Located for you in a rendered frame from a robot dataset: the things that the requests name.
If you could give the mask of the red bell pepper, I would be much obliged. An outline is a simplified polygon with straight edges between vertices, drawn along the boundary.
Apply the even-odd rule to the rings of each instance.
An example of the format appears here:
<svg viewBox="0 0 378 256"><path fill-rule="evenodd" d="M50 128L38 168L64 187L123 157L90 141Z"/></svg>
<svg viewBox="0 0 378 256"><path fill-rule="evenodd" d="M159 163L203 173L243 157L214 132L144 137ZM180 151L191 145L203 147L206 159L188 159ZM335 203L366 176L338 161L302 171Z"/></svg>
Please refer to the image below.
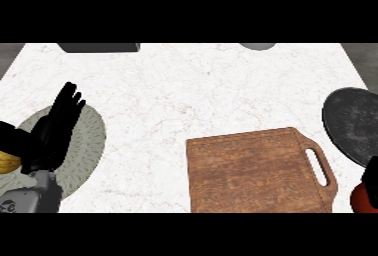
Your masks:
<svg viewBox="0 0 378 256"><path fill-rule="evenodd" d="M349 194L349 206L354 213L378 213L378 208L370 206L364 184L360 183Z"/></svg>

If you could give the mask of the grey round object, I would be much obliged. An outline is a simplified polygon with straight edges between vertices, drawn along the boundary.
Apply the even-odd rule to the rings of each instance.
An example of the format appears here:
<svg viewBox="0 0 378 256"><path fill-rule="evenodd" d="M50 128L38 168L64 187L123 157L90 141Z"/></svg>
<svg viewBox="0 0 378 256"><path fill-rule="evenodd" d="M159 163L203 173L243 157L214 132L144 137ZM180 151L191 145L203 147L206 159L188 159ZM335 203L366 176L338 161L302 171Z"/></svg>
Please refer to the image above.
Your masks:
<svg viewBox="0 0 378 256"><path fill-rule="evenodd" d="M268 50L276 43L239 43L246 49L253 51Z"/></svg>

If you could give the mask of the dark grey round pan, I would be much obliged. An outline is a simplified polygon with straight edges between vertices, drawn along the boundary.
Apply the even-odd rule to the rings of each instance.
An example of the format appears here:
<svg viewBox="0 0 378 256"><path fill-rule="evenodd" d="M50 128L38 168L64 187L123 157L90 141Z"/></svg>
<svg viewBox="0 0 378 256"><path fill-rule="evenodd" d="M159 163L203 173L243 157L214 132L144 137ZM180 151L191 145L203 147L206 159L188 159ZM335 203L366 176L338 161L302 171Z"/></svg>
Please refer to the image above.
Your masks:
<svg viewBox="0 0 378 256"><path fill-rule="evenodd" d="M335 147L366 167L378 156L378 94L354 87L336 89L323 102L321 121Z"/></svg>

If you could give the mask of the dark grey flat appliance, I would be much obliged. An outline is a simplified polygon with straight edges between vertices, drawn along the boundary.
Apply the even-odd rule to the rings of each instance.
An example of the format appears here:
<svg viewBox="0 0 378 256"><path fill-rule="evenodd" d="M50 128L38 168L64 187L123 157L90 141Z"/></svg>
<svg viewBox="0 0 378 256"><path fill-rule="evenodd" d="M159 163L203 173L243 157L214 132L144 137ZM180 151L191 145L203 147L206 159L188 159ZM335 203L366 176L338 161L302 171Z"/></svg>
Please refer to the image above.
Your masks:
<svg viewBox="0 0 378 256"><path fill-rule="evenodd" d="M140 50L138 43L58 43L66 53L123 53Z"/></svg>

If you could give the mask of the round grey-green placemat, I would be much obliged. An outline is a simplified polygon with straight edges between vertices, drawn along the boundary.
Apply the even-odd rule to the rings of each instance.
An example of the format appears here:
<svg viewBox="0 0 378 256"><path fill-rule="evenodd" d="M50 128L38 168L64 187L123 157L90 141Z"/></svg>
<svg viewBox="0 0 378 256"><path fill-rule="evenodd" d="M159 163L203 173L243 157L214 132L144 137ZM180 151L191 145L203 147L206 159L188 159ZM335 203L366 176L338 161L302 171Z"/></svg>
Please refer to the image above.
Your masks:
<svg viewBox="0 0 378 256"><path fill-rule="evenodd" d="M85 105L72 131L64 161L54 171L56 181L63 191L61 198L70 196L85 183L101 158L104 141L106 129L101 116L95 109ZM33 185L35 179L23 175L20 169L0 174L0 195L8 190Z"/></svg>

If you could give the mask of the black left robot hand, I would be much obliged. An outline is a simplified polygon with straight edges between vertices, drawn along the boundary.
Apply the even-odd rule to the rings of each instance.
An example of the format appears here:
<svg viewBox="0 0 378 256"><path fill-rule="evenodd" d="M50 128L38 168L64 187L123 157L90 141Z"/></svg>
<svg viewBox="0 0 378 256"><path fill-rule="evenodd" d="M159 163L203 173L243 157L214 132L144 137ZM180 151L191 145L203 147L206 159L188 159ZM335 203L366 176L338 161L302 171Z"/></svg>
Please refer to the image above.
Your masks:
<svg viewBox="0 0 378 256"><path fill-rule="evenodd" d="M20 158L22 174L60 167L84 105L76 85L66 82L29 132L0 121L0 151Z"/></svg>

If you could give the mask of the yellow round vegetable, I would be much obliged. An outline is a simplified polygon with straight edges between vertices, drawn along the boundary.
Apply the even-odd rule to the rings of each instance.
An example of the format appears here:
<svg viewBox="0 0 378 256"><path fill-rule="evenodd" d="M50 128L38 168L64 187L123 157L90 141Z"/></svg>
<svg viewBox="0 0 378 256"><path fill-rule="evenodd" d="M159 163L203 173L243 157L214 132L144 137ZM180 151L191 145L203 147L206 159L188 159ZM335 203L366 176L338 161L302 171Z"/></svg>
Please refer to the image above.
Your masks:
<svg viewBox="0 0 378 256"><path fill-rule="evenodd" d="M20 166L20 158L0 151L0 174L13 172Z"/></svg>

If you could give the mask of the brown wooden cutting board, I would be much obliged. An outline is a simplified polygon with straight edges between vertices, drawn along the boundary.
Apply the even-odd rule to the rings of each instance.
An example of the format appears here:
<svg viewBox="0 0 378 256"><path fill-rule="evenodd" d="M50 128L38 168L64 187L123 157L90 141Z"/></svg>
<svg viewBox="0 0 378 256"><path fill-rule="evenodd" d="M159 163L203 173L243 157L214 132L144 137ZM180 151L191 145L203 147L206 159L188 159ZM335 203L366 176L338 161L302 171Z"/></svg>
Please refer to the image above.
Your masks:
<svg viewBox="0 0 378 256"><path fill-rule="evenodd" d="M332 211L335 176L295 128L188 139L185 156L191 212Z"/></svg>

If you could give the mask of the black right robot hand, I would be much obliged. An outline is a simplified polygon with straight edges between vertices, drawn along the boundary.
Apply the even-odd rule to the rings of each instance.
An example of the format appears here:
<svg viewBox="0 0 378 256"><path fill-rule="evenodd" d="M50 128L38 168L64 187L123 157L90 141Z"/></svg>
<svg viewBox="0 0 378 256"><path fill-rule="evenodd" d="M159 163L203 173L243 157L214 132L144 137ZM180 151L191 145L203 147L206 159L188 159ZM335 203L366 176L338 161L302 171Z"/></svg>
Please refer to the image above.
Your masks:
<svg viewBox="0 0 378 256"><path fill-rule="evenodd" d="M373 156L361 175L370 206L378 209L378 156Z"/></svg>

